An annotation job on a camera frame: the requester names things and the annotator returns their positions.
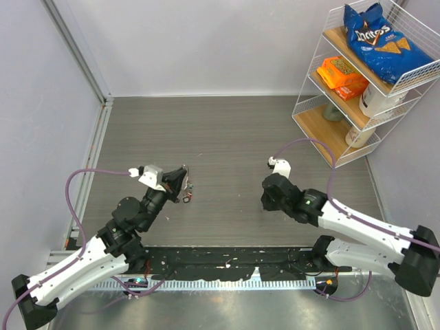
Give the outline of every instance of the white wall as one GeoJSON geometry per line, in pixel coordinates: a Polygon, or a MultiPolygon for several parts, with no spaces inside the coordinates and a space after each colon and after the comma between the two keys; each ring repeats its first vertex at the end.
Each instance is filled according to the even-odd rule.
{"type": "MultiPolygon", "coordinates": [[[[410,0],[406,9],[440,32],[440,2],[410,0]]],[[[438,82],[368,159],[390,222],[414,229],[426,226],[440,241],[439,127],[438,82]]],[[[435,329],[440,329],[440,280],[426,303],[435,329]]]]}
{"type": "Polygon", "coordinates": [[[345,2],[66,1],[113,96],[297,94],[345,2]]]}
{"type": "MultiPolygon", "coordinates": [[[[44,270],[62,246],[71,219],[65,180],[85,163],[100,105],[40,1],[0,2],[0,42],[3,318],[10,281],[44,270]]],[[[18,310],[8,324],[24,329],[18,310]]]]}

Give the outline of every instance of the small object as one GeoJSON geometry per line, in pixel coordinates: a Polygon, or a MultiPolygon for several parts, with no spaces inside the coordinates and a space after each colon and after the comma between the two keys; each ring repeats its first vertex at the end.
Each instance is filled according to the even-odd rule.
{"type": "Polygon", "coordinates": [[[344,114],[332,102],[327,104],[322,115],[331,122],[339,122],[344,119],[344,114]]]}
{"type": "Polygon", "coordinates": [[[129,172],[130,172],[130,177],[138,177],[140,175],[138,168],[130,168],[129,172]]]}
{"type": "Polygon", "coordinates": [[[355,98],[358,95],[361,95],[366,87],[369,85],[369,82],[367,80],[355,82],[354,84],[337,87],[334,89],[335,93],[343,99],[344,101],[351,100],[352,98],[355,98]]]}
{"type": "Polygon", "coordinates": [[[351,146],[351,148],[361,148],[366,144],[375,130],[376,128],[374,127],[367,131],[361,132],[356,127],[352,126],[350,131],[345,136],[345,142],[351,146]]]}
{"type": "MultiPolygon", "coordinates": [[[[408,92],[406,91],[404,93],[387,98],[386,96],[383,96],[372,84],[368,84],[367,88],[359,99],[359,108],[364,115],[372,118],[376,113],[391,109],[402,103],[407,93],[408,92]]],[[[388,116],[391,116],[392,111],[387,112],[387,114],[388,116]]]]}
{"type": "Polygon", "coordinates": [[[270,157],[269,160],[267,161],[267,167],[273,170],[275,168],[275,164],[276,164],[276,159],[270,157]]]}
{"type": "Polygon", "coordinates": [[[331,89],[366,81],[363,75],[342,56],[326,58],[322,67],[316,71],[331,89]]]}

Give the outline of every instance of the wire shelf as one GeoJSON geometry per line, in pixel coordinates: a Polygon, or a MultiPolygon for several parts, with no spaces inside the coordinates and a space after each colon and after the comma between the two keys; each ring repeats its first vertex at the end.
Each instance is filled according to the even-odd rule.
{"type": "MultiPolygon", "coordinates": [[[[377,2],[376,0],[361,0],[351,3],[350,6],[357,12],[363,12],[369,6],[377,2]]],[[[334,46],[341,55],[347,58],[352,65],[354,65],[366,78],[373,83],[379,91],[387,96],[394,96],[399,93],[408,91],[425,83],[440,77],[440,35],[421,21],[409,14],[405,9],[397,5],[393,0],[381,0],[384,16],[388,19],[393,29],[403,32],[407,38],[419,46],[425,53],[432,57],[433,62],[428,63],[422,67],[408,71],[403,74],[394,85],[383,84],[378,82],[377,76],[375,79],[370,79],[369,75],[365,74],[365,69],[360,67],[356,60],[345,54],[344,48],[336,45],[329,35],[324,36],[332,46],[334,46]]],[[[343,23],[344,6],[330,10],[327,21],[324,27],[324,34],[333,29],[340,29],[343,23]]]]}
{"type": "Polygon", "coordinates": [[[419,99],[420,97],[415,98],[414,100],[409,100],[408,102],[402,103],[401,105],[398,105],[381,113],[377,113],[374,117],[371,118],[371,120],[365,126],[365,129],[372,129],[373,127],[377,127],[379,125],[385,124],[386,122],[390,122],[395,118],[406,115],[419,99]]]}
{"type": "Polygon", "coordinates": [[[354,151],[352,153],[344,155],[340,159],[338,159],[336,161],[336,167],[342,166],[344,164],[352,162],[353,160],[356,160],[357,158],[361,158],[362,156],[368,155],[374,149],[376,149],[380,143],[380,139],[376,134],[373,134],[372,137],[374,137],[373,140],[377,140],[377,141],[372,142],[372,141],[370,141],[371,140],[371,138],[370,138],[370,140],[368,140],[366,146],[364,146],[363,148],[360,148],[357,151],[354,151]]]}
{"type": "Polygon", "coordinates": [[[310,98],[306,101],[298,102],[295,105],[294,112],[292,116],[298,115],[299,113],[305,112],[307,110],[319,107],[320,105],[325,105],[328,103],[328,99],[325,95],[318,95],[314,98],[310,98]]]}
{"type": "MultiPolygon", "coordinates": [[[[357,12],[364,12],[377,0],[361,0],[351,3],[350,6],[357,12]]],[[[421,21],[407,13],[398,6],[393,0],[379,0],[383,7],[383,15],[388,19],[395,31],[400,31],[405,36],[420,47],[425,53],[433,58],[433,62],[403,74],[396,84],[388,84],[375,75],[363,63],[347,45],[345,36],[343,16],[344,6],[330,10],[324,25],[324,31],[316,47],[315,54],[310,62],[309,70],[305,77],[300,96],[305,90],[308,80],[322,93],[322,95],[309,98],[302,102],[297,102],[292,118],[301,128],[302,132],[309,138],[321,140],[329,145],[336,156],[336,167],[342,166],[360,157],[368,155],[374,151],[381,143],[381,138],[374,133],[362,148],[353,148],[348,145],[345,137],[352,126],[359,131],[366,131],[386,124],[396,118],[404,117],[417,101],[423,97],[419,92],[419,86],[423,94],[440,78],[440,35],[421,21]],[[339,95],[328,88],[325,82],[316,72],[322,65],[324,59],[342,55],[374,86],[383,96],[384,102],[391,96],[396,96],[408,92],[405,101],[391,109],[377,113],[372,118],[366,117],[359,108],[360,97],[343,101],[339,95]],[[346,119],[339,122],[330,122],[323,117],[325,105],[332,102],[343,114],[346,119]]],[[[394,125],[385,125],[387,131],[385,137],[393,130],[394,125]]],[[[331,165],[331,157],[328,152],[319,145],[313,144],[321,153],[328,164],[331,165]]]]}

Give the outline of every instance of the wooden shelf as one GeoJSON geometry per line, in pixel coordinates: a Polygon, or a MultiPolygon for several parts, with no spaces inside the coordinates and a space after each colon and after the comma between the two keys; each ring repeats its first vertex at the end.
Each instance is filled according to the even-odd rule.
{"type": "Polygon", "coordinates": [[[348,101],[344,101],[339,97],[339,95],[330,89],[324,80],[320,77],[318,72],[312,72],[310,75],[312,81],[317,84],[317,86],[323,90],[332,101],[334,101],[339,108],[345,112],[345,114],[350,118],[350,120],[355,124],[357,129],[360,131],[368,124],[370,118],[362,113],[359,108],[359,98],[356,96],[348,101]]]}
{"type": "MultiPolygon", "coordinates": [[[[295,115],[295,120],[309,138],[320,140],[329,146],[335,154],[336,160],[338,160],[349,148],[349,145],[345,142],[345,136],[350,131],[351,126],[345,120],[331,122],[325,119],[322,116],[325,107],[326,105],[324,104],[306,112],[299,113],[295,115]]],[[[316,146],[327,162],[331,164],[331,157],[327,150],[320,144],[316,144],[316,146]]],[[[357,150],[359,149],[350,148],[346,155],[357,150]]]]}
{"type": "Polygon", "coordinates": [[[322,35],[332,44],[347,60],[349,60],[360,73],[371,81],[382,93],[389,94],[393,86],[381,80],[362,62],[347,45],[347,38],[343,26],[325,30],[322,35]]]}

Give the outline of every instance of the doritos logo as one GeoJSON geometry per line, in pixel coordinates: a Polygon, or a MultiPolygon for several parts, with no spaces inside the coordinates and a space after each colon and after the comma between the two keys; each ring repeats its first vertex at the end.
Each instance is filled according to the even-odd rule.
{"type": "Polygon", "coordinates": [[[365,41],[370,45],[376,45],[379,41],[379,37],[384,33],[388,33],[391,31],[391,28],[387,25],[384,25],[380,28],[380,30],[370,30],[367,22],[364,22],[364,26],[360,31],[355,31],[357,35],[357,41],[365,41]]]}

